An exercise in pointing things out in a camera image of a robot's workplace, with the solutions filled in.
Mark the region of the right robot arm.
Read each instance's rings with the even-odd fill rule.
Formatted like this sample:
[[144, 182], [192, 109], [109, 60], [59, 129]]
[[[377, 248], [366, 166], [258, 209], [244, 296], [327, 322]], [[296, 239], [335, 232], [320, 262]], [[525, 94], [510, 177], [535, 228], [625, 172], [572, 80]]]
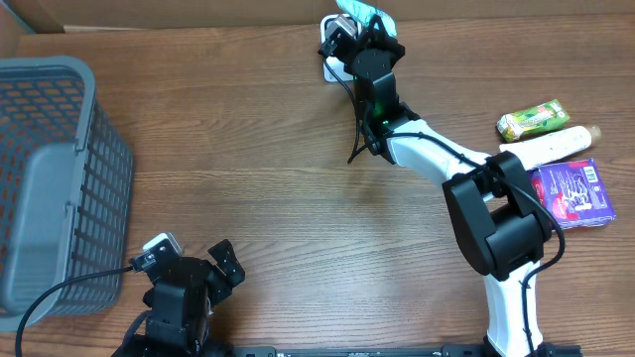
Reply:
[[363, 25], [339, 15], [324, 27], [325, 59], [343, 64], [355, 115], [351, 155], [363, 151], [409, 168], [438, 185], [461, 254], [484, 278], [488, 356], [547, 356], [538, 328], [536, 295], [544, 245], [563, 230], [539, 202], [520, 159], [475, 152], [436, 133], [401, 101], [393, 67], [405, 49], [374, 15]]

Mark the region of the teal wet wipes pack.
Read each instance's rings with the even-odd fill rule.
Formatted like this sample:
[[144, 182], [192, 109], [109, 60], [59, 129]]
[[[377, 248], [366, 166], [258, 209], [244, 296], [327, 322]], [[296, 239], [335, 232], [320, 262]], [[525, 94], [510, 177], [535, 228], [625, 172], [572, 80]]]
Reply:
[[371, 20], [377, 15], [389, 36], [396, 38], [397, 29], [393, 18], [383, 10], [359, 0], [336, 0], [336, 5], [344, 13], [364, 27], [369, 27]]

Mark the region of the white tube gold cap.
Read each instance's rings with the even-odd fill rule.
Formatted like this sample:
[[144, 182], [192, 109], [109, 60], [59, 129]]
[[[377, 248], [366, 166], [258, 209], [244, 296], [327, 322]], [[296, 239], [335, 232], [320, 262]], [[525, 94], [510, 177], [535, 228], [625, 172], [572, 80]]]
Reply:
[[575, 126], [523, 142], [501, 144], [499, 151], [514, 154], [529, 171], [589, 149], [601, 137], [598, 126]]

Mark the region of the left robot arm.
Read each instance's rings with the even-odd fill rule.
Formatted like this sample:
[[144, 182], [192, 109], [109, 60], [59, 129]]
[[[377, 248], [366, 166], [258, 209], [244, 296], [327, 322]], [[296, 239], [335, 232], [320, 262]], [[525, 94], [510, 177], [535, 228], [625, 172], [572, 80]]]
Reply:
[[233, 347], [209, 339], [213, 308], [229, 298], [246, 274], [233, 246], [223, 240], [208, 249], [212, 261], [185, 257], [175, 236], [164, 232], [130, 260], [152, 287], [142, 312], [126, 331], [116, 356], [232, 356]]

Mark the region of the green yellow snack pouch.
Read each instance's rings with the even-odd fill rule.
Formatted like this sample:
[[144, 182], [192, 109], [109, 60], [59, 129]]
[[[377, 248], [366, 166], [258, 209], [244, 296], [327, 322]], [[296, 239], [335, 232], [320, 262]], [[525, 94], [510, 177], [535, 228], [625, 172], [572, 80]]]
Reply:
[[496, 129], [507, 143], [526, 137], [560, 130], [570, 120], [570, 115], [558, 99], [553, 99], [527, 109], [503, 115]]

